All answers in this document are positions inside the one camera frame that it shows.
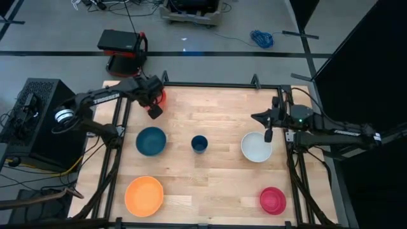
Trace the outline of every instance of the black curtain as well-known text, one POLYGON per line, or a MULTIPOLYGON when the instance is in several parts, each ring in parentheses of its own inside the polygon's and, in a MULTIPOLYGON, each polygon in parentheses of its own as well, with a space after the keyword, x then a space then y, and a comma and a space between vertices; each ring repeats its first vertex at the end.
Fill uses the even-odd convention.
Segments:
POLYGON ((300 32, 305 30, 319 0, 290 0, 300 32))
POLYGON ((406 228, 407 137, 340 163, 361 229, 406 228))
POLYGON ((5 17, 14 0, 0 0, 0 15, 5 17))
POLYGON ((315 78, 323 108, 338 121, 389 134, 407 123, 406 1, 379 0, 315 78))

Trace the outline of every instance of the orange bowl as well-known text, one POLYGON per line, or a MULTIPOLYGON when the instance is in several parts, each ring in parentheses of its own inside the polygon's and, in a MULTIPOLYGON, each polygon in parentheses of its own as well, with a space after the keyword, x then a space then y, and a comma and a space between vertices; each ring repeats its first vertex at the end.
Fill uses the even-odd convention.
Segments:
POLYGON ((138 217, 154 214, 162 205, 163 199, 163 186, 151 176, 138 177, 126 189, 126 208, 138 217))

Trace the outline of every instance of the white bowl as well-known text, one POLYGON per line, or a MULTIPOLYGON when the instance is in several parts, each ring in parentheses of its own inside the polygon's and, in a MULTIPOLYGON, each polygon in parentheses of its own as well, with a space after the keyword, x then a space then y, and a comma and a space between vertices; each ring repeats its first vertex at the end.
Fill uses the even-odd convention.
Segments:
POLYGON ((243 155, 252 162, 265 162, 272 155, 272 144, 265 142, 265 135, 259 132, 246 134, 241 147, 243 155))

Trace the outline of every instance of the red and black device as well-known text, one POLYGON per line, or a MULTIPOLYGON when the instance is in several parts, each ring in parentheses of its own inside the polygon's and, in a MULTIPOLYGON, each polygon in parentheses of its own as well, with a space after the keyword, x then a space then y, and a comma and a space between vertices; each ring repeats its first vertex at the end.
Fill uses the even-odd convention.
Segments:
POLYGON ((106 71, 113 76, 124 78, 139 76, 141 67, 147 60, 148 41, 143 32, 106 29, 97 47, 111 56, 106 71))

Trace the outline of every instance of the red bowl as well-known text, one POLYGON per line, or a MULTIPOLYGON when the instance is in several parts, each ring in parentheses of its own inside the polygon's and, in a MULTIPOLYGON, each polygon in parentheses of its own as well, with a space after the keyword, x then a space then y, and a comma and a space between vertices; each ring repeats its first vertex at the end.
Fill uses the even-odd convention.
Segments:
POLYGON ((261 192, 261 207, 272 215, 278 215, 286 209, 286 196, 278 188, 268 187, 261 192))

